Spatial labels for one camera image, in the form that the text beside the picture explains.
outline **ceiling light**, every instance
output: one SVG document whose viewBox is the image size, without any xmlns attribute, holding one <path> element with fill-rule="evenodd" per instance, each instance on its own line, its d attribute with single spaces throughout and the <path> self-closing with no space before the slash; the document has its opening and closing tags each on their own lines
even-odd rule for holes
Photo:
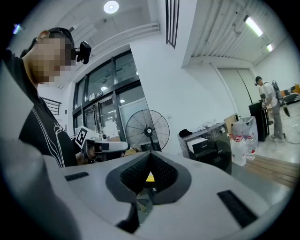
<svg viewBox="0 0 300 240">
<path fill-rule="evenodd" d="M 267 45 L 267 49 L 269 50 L 269 52 L 271 52 L 271 51 L 273 50 L 272 45 L 271 45 L 271 44 L 268 44 L 268 45 Z"/>
<path fill-rule="evenodd" d="M 112 14 L 118 11 L 119 4 L 116 1 L 108 1 L 104 4 L 103 9 L 106 13 Z"/>
<path fill-rule="evenodd" d="M 245 23 L 252 28 L 252 30 L 260 37 L 263 34 L 263 31 L 257 26 L 251 17 L 248 15 L 244 19 Z"/>
</svg>

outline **standing fan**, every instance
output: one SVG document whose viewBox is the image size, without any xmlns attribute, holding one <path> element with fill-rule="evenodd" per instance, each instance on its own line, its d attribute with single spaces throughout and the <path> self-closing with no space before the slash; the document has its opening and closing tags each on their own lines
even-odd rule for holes
<svg viewBox="0 0 300 240">
<path fill-rule="evenodd" d="M 161 151 L 167 144 L 170 129 L 166 119 L 154 110 L 140 110 L 127 122 L 125 134 L 130 146 L 137 152 Z"/>
</svg>

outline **man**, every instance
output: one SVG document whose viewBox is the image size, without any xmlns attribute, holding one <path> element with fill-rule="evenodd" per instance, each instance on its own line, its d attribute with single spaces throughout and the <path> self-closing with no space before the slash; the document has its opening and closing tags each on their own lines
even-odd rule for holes
<svg viewBox="0 0 300 240">
<path fill-rule="evenodd" d="M 282 122 L 280 117 L 280 102 L 276 98 L 276 92 L 270 82 L 264 82 L 260 76 L 255 78 L 256 83 L 263 88 L 265 94 L 265 106 L 271 105 L 274 116 L 274 135 L 271 137 L 276 142 L 283 140 Z"/>
<path fill-rule="evenodd" d="M 53 156 L 59 167 L 85 164 L 87 161 L 80 152 L 75 153 L 71 139 L 38 95 L 37 88 L 39 84 L 53 82 L 61 71 L 74 65 L 75 57 L 71 33 L 64 28 L 42 31 L 20 58 L 10 50 L 6 50 L 4 55 L 10 74 L 34 104 L 19 139 L 36 147 L 43 155 Z"/>
</svg>

